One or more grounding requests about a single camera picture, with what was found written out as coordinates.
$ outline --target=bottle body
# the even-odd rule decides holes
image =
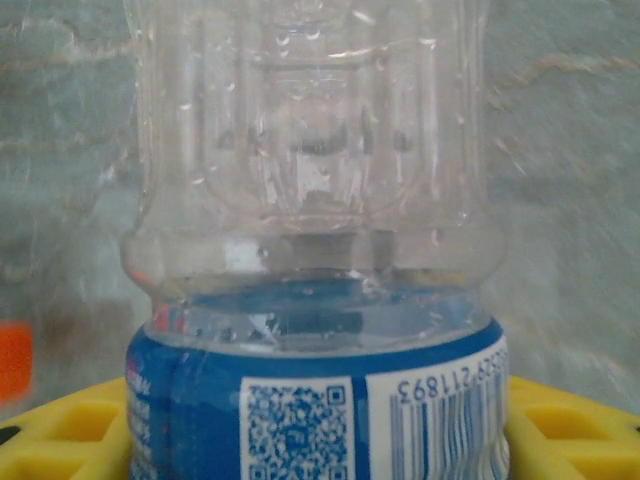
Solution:
[[[131,477],[504,480],[486,6],[129,3],[146,187],[122,258],[154,305]]]

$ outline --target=water droplet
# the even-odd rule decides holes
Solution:
[[[247,335],[247,341],[249,342],[259,342],[263,338],[264,334],[255,329],[251,330]]]
[[[431,48],[436,46],[436,39],[435,38],[419,38],[418,41],[420,42],[421,45],[429,45],[431,46]]]
[[[370,15],[364,13],[364,12],[361,12],[360,10],[354,10],[351,13],[358,20],[360,20],[361,22],[364,22],[367,25],[370,25],[372,27],[377,23],[375,18],[373,18],[372,16],[370,16]]]
[[[435,228],[431,230],[431,243],[434,247],[440,246],[440,242],[444,238],[444,232],[440,228]]]
[[[305,36],[307,37],[307,40],[317,40],[320,38],[320,30],[309,31],[305,33]]]
[[[393,132],[393,148],[401,153],[406,153],[413,148],[413,142],[403,132]]]
[[[287,45],[290,40],[289,35],[276,35],[276,43],[281,47]]]
[[[238,334],[231,327],[223,328],[218,335],[218,341],[220,342],[233,342],[238,337]]]

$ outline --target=yellow holder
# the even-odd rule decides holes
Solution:
[[[9,426],[21,430],[0,445],[0,480],[128,478],[123,379],[17,416],[0,432]],[[513,480],[640,480],[635,415],[512,377],[506,433]]]

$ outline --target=clear plastic bottle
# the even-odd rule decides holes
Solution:
[[[129,0],[132,478],[506,478],[483,0]]]

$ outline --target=blue label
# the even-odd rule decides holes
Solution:
[[[437,346],[274,358],[128,353],[140,480],[504,480],[507,350],[493,321]]]

